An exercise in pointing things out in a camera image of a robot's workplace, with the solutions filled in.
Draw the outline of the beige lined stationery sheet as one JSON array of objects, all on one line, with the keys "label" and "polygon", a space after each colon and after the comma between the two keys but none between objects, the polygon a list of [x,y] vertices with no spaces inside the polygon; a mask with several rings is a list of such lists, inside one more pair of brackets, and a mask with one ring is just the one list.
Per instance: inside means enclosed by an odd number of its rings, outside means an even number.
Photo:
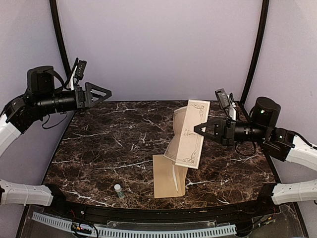
[{"label": "beige lined stationery sheet", "polygon": [[189,100],[187,106],[173,113],[174,137],[164,157],[177,166],[197,169],[199,167],[204,137],[194,132],[194,127],[208,120],[209,101]]}]

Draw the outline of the white letter paper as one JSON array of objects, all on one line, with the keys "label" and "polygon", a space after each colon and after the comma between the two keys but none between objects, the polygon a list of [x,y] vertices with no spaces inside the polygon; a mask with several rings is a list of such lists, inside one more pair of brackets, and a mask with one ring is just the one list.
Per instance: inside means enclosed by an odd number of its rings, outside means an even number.
[{"label": "white letter paper", "polygon": [[178,192],[178,183],[177,183],[175,162],[172,162],[172,175],[173,175],[173,180],[174,180],[174,184],[175,184],[175,189]]}]

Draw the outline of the brown kraft envelope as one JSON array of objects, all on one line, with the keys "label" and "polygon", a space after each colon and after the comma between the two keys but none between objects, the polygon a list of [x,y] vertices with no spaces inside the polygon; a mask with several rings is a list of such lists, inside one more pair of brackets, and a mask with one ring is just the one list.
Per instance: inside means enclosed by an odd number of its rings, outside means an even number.
[{"label": "brown kraft envelope", "polygon": [[178,192],[172,175],[172,161],[163,155],[153,155],[154,198],[182,197],[186,193],[188,168],[175,165]]}]

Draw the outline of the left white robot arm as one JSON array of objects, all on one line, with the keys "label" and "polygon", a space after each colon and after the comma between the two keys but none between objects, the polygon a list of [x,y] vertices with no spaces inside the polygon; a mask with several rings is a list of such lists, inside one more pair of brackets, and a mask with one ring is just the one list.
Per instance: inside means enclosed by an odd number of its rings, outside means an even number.
[{"label": "left white robot arm", "polygon": [[[85,83],[85,88],[79,86],[85,65],[84,61],[76,63],[66,81],[53,66],[28,70],[25,93],[8,102],[0,114],[2,154],[34,122],[55,113],[66,114],[69,111],[92,108],[112,96],[110,90],[89,82]],[[2,179],[0,203],[50,206],[59,216],[66,216],[70,212],[65,195],[54,184],[27,185]]]}]

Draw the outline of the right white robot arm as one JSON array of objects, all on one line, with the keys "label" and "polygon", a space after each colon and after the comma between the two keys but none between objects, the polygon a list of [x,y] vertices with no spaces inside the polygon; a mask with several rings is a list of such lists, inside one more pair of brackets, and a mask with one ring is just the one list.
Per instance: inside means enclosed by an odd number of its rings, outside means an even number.
[{"label": "right white robot arm", "polygon": [[[282,162],[303,165],[317,169],[317,147],[301,134],[276,127],[281,106],[267,97],[258,97],[252,109],[250,122],[214,118],[194,127],[197,134],[223,146],[236,146],[239,142],[261,143],[263,151]],[[317,181],[298,183],[267,183],[253,211],[263,215],[272,207],[288,202],[317,200]]]}]

